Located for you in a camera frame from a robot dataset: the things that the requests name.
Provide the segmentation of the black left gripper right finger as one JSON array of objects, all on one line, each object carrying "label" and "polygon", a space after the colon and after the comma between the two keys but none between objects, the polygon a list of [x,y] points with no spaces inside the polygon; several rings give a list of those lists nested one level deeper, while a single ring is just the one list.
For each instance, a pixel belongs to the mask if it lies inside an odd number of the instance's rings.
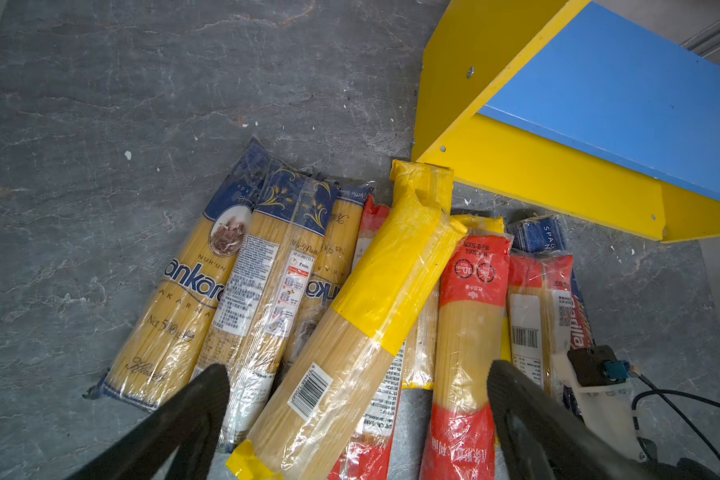
[{"label": "black left gripper right finger", "polygon": [[511,479],[652,479],[511,363],[496,360],[487,394]]}]

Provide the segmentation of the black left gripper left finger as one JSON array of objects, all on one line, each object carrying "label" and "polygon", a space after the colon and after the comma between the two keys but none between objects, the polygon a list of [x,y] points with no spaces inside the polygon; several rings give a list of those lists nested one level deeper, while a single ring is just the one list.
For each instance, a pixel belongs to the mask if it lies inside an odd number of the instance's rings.
[{"label": "black left gripper left finger", "polygon": [[226,367],[213,364],[72,479],[205,479],[229,400]]}]

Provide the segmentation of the yellow topped spaghetti bag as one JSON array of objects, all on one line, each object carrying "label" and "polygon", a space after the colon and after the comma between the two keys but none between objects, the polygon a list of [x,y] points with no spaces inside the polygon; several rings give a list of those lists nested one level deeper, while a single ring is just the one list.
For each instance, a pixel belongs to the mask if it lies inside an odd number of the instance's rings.
[{"label": "yellow topped spaghetti bag", "polygon": [[514,237],[504,220],[455,215],[468,229],[467,237],[446,268],[441,305],[452,304],[454,317],[485,364],[511,359],[507,291],[510,251]]}]

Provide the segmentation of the red labelled spaghetti bag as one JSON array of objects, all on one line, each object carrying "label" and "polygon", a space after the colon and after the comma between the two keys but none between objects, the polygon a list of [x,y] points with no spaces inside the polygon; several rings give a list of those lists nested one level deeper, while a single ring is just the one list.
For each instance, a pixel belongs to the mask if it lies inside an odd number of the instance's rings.
[{"label": "red labelled spaghetti bag", "polygon": [[508,313],[512,364],[560,402],[563,384],[552,357],[571,345],[573,257],[510,257]]}]

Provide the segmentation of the blue Barilla spaghetti box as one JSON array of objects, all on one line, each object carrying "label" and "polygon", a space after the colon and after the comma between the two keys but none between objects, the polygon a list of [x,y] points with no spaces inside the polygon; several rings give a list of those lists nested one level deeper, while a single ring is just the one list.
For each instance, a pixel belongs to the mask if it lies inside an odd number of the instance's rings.
[{"label": "blue Barilla spaghetti box", "polygon": [[[563,225],[557,215],[537,216],[514,222],[508,227],[508,232],[514,237],[511,256],[513,254],[543,256],[557,253],[570,255],[567,253]],[[594,341],[573,270],[571,286],[574,307],[569,350],[589,348],[594,345]],[[563,386],[560,402],[577,418],[581,418],[575,397],[570,393],[569,388]]]}]

